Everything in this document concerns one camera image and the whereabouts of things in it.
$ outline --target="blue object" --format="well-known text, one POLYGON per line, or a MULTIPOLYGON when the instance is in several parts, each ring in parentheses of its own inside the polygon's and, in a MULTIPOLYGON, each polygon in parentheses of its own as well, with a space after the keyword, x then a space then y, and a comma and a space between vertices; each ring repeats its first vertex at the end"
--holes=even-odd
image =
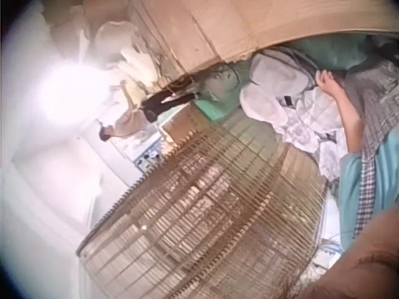
MULTIPOLYGON (((339 212, 341 244, 344 250, 353 242, 360 186, 361 153, 349 153, 341 159, 339 212)), ((395 203, 399 187, 399 128, 391 131, 375 156, 377 169, 373 216, 395 203)))

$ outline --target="wire cage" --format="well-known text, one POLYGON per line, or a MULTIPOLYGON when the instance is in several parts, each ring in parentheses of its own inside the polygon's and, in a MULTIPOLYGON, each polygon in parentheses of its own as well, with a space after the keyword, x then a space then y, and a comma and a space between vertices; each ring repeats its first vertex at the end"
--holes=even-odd
POLYGON ((193 133, 77 250, 110 298, 275 298, 317 247, 325 180, 242 111, 193 133))

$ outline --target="sleeve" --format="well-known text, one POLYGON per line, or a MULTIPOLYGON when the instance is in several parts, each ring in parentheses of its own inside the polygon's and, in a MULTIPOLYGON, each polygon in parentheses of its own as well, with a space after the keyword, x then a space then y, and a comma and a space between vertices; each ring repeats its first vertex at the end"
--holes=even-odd
POLYGON ((361 153, 348 153, 340 161, 338 208, 344 250, 352 243, 356 225, 361 170, 361 153))

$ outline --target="bright light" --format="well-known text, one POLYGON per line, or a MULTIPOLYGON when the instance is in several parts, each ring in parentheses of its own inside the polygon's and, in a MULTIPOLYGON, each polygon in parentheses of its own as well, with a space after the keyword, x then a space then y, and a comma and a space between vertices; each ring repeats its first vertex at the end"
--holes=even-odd
POLYGON ((83 65, 57 67, 41 88, 46 115, 60 123, 80 123, 109 93, 106 72, 83 65))

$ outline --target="checkered fabric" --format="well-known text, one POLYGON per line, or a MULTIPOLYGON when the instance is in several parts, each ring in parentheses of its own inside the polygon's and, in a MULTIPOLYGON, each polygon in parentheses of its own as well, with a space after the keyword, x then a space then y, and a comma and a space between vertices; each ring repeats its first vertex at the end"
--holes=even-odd
POLYGON ((399 123, 399 69, 387 60, 369 60, 349 71, 345 91, 365 122, 357 220, 353 238, 372 218, 375 203, 374 156, 399 123))

